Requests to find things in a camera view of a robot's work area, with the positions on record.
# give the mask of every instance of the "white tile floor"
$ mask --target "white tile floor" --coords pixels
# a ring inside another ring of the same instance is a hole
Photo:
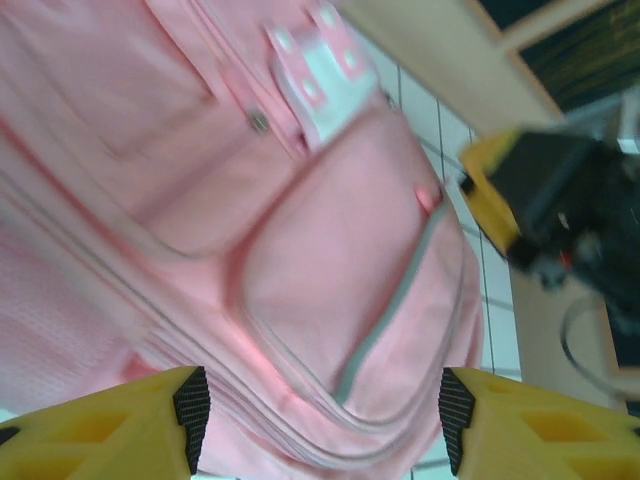
[[[485,302],[485,342],[481,368],[521,381],[518,341],[509,269],[480,233],[466,206],[457,180],[463,174],[458,154],[475,138],[446,105],[422,88],[416,81],[370,41],[364,41],[382,78],[383,88],[389,89],[394,100],[407,115],[420,138],[431,165],[441,179],[448,179],[447,191],[458,212],[467,239],[471,243],[481,267],[483,299]],[[447,451],[442,436],[405,480],[449,480]]]

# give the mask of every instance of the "wooden surface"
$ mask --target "wooden surface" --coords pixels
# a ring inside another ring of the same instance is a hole
[[[343,12],[479,135],[561,116],[522,65],[517,48],[607,0],[558,0],[504,36],[477,0],[353,0]]]

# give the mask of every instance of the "zipper pull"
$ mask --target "zipper pull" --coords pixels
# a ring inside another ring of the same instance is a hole
[[[223,69],[222,77],[231,95],[247,114],[251,128],[260,135],[269,132],[271,130],[269,118],[262,110],[251,85],[242,72],[234,65],[228,65]]]

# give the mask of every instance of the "metal rivet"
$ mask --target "metal rivet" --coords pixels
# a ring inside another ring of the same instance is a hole
[[[253,128],[255,132],[264,134],[269,131],[269,119],[264,113],[260,111],[252,112],[249,114],[249,121],[251,123],[251,128]]]

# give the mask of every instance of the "pink backpack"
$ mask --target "pink backpack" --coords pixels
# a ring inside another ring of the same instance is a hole
[[[479,363],[478,265],[335,8],[5,0],[0,20],[0,408],[203,365],[200,471],[408,471],[443,366]]]

